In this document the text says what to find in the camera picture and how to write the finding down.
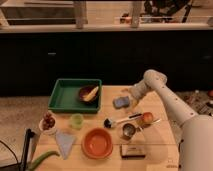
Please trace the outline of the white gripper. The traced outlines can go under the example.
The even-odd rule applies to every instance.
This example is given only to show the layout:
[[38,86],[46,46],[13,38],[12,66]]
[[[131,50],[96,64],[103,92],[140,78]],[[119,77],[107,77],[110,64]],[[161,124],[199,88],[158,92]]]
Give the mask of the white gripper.
[[135,108],[140,100],[140,93],[136,88],[129,88],[128,92],[131,96],[131,106]]

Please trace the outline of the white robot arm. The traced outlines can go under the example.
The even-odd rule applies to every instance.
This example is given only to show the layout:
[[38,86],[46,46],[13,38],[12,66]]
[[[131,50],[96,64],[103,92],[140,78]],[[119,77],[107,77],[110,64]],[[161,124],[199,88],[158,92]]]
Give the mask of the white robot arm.
[[182,130],[178,171],[213,171],[213,117],[199,115],[166,82],[165,74],[147,70],[143,79],[129,88],[133,104],[155,91]]

